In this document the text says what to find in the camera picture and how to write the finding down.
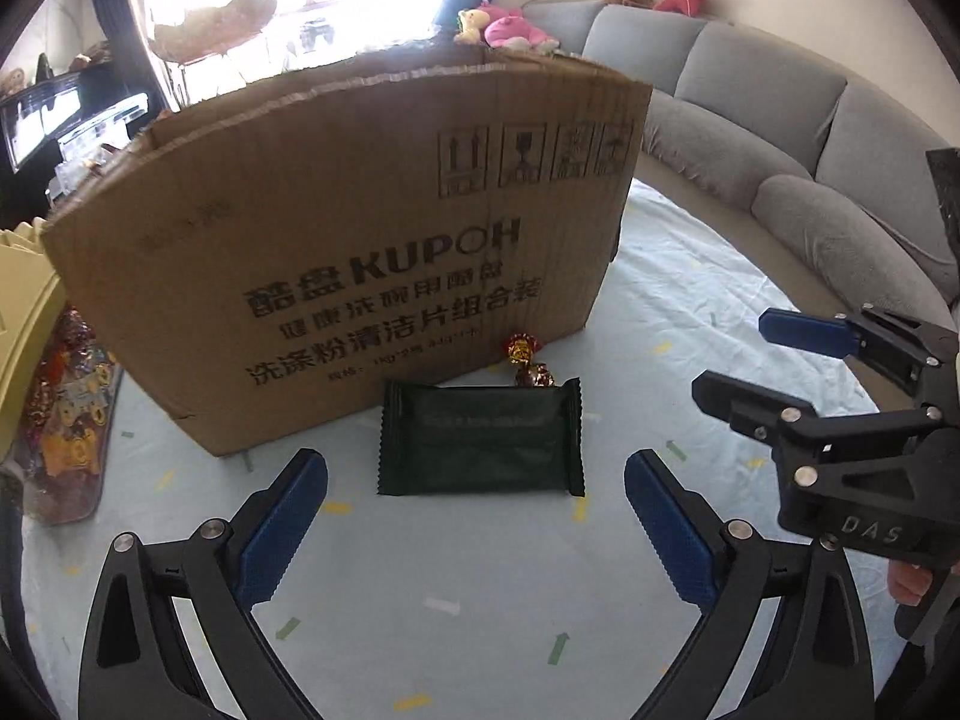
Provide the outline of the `person right hand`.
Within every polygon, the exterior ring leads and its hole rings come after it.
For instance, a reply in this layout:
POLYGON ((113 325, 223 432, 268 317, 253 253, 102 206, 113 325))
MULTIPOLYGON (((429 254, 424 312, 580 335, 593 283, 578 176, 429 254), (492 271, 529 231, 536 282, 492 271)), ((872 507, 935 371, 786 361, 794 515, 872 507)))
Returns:
POLYGON ((900 605, 916 606, 924 600, 932 585, 932 572, 906 562, 890 561, 887 571, 887 589, 900 605))

